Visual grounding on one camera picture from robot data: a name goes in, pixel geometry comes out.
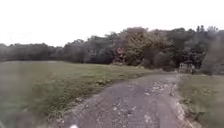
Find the sky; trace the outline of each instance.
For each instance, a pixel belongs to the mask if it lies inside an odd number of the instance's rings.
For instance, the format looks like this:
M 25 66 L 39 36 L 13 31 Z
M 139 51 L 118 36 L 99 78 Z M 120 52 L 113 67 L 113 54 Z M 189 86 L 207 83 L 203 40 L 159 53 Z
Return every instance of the sky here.
M 63 46 L 127 27 L 224 29 L 222 0 L 0 0 L 0 43 Z

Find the grass field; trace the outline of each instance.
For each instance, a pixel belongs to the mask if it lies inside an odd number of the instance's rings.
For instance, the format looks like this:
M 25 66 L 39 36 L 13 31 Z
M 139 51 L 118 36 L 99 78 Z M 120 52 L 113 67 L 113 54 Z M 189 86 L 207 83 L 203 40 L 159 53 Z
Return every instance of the grass field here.
M 179 88 L 183 102 L 203 128 L 224 128 L 224 77 L 193 75 Z
M 40 117 L 54 116 L 77 97 L 88 97 L 111 82 L 148 73 L 143 68 L 112 65 L 3 62 L 0 121 L 7 128 L 32 128 Z

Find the foliage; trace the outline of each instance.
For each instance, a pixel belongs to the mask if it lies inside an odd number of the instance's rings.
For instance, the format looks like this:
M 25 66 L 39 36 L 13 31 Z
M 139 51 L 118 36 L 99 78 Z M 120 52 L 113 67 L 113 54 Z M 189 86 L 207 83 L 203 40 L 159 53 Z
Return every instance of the foliage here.
M 46 44 L 0 44 L 0 61 L 64 60 L 76 63 L 144 65 L 162 68 L 191 63 L 200 68 L 211 42 L 222 31 L 214 26 L 193 29 L 152 30 L 127 28 L 104 37 L 91 36 L 86 41 L 75 40 L 64 47 Z

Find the dirt track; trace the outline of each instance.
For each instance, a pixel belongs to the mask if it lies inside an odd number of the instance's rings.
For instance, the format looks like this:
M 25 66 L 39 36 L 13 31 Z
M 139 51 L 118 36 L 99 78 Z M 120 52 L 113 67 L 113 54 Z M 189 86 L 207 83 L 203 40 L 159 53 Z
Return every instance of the dirt track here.
M 54 127 L 180 128 L 172 102 L 178 81 L 176 74 L 160 74 L 114 84 L 67 111 Z

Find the rock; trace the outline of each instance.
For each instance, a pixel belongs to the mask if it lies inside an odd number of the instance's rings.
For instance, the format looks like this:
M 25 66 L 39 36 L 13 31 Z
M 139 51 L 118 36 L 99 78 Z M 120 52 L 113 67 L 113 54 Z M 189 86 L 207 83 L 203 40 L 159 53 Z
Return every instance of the rock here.
M 76 102 L 82 102 L 83 100 L 84 100 L 84 99 L 81 98 L 81 97 L 78 97 L 78 98 L 75 99 Z

